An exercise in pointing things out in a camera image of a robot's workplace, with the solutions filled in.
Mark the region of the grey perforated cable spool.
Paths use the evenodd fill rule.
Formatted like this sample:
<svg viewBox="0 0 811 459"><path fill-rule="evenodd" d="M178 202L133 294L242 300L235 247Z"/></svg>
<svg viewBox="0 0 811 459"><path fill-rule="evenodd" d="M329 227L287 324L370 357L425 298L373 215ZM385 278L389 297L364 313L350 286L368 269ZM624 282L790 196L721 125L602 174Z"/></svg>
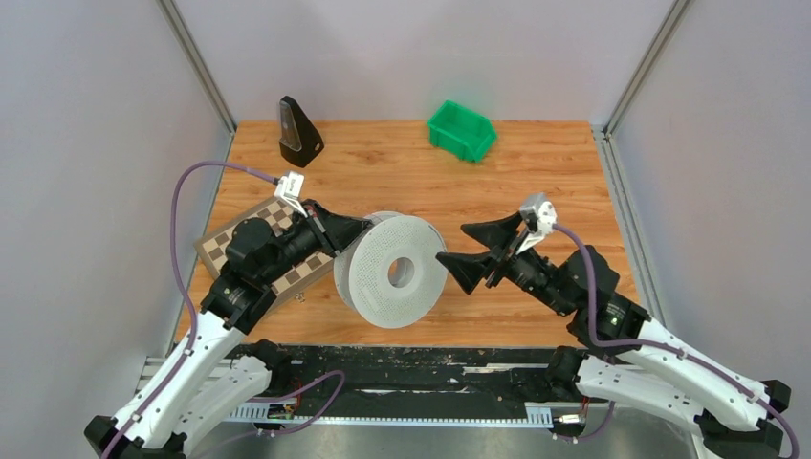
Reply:
<svg viewBox="0 0 811 459"><path fill-rule="evenodd" d="M449 276L436 259L447 249L428 221L396 211L378 211L367 229L334 261L341 300L368 323L407 327L438 302Z"/></svg>

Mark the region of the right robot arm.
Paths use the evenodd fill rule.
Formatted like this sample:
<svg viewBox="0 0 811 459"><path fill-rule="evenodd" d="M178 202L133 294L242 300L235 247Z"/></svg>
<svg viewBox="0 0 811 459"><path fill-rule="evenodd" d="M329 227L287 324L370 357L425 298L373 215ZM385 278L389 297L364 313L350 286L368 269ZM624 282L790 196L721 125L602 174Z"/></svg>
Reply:
<svg viewBox="0 0 811 459"><path fill-rule="evenodd" d="M635 408L681 427L720 458L779 458L783 448L799 456L784 416L785 383L745 377L679 339L617 292L618 276L595 248L578 244L560 265L539 255L537 243L558 230L552 209L521 210L463 225L484 251L442 251L437 260L466 293L506 280L569 318L579 344L558 348L544 373L555 397Z"/></svg>

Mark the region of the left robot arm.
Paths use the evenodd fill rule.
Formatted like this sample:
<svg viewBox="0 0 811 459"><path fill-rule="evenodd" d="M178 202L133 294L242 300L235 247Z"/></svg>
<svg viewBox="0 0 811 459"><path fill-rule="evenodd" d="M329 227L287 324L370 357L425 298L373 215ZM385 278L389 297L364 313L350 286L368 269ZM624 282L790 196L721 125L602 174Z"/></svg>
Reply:
<svg viewBox="0 0 811 459"><path fill-rule="evenodd" d="M194 313L189 329L155 376L113 416L94 417L84 434L101 458L187 458L238 406L265 391L287 392L293 371L258 345L216 382L216 365L272 308L273 284L317 252L346 251L371 220L333 213L307 199L288 228L275 232L263 218L238 223L226 263Z"/></svg>

